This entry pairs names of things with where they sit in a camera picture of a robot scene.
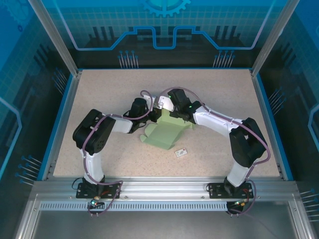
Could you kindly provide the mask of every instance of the gear logo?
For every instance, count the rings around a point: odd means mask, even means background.
[[[141,0],[144,10],[149,10],[150,14],[155,13],[156,16],[167,15],[173,16],[174,13],[179,14],[181,9],[186,9],[186,4],[190,0]]]
[[[27,0],[0,0],[0,6],[6,6],[6,9],[18,24],[22,24],[29,16]]]

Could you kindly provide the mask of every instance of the metal base plate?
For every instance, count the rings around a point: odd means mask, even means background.
[[[120,184],[104,186],[103,192],[107,191],[106,194],[101,196],[101,199],[112,199],[116,194],[117,189],[119,188]],[[86,198],[92,199],[96,196],[96,193],[88,190],[87,187],[84,186],[83,183],[79,183],[76,198]]]
[[[243,189],[248,190],[248,197],[254,198],[253,190],[250,183],[243,183],[233,196],[229,196],[224,189],[224,183],[209,183],[206,190],[209,192],[210,199],[245,199],[247,194]]]

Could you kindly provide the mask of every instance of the beige table surface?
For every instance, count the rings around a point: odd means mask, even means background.
[[[131,108],[141,90],[157,95],[173,86],[194,91],[220,113],[238,119],[255,119],[270,145],[246,69],[84,70],[53,175],[83,175],[83,161],[72,134],[91,109],[105,114],[123,114]],[[140,135],[143,133],[144,128],[133,134],[111,133],[102,151],[102,168],[106,176],[226,176],[233,165],[229,138],[206,127],[196,125],[194,130],[187,129],[170,150],[142,143]],[[184,147],[188,154],[177,158],[174,152]],[[279,176],[273,152],[270,161],[258,165],[252,175]]]

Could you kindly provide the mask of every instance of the green cloth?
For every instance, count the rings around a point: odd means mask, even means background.
[[[161,113],[158,122],[149,124],[145,128],[146,136],[141,135],[140,139],[144,143],[169,150],[174,147],[185,129],[194,129],[194,124],[170,117],[168,110],[163,109]]]

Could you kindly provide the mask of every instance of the glass panel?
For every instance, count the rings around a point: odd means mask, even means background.
[[[4,239],[15,235],[70,73],[29,3],[1,4],[0,238]]]
[[[45,0],[79,68],[252,67],[286,0]]]
[[[318,1],[299,2],[260,71],[301,192],[319,190],[318,8]]]

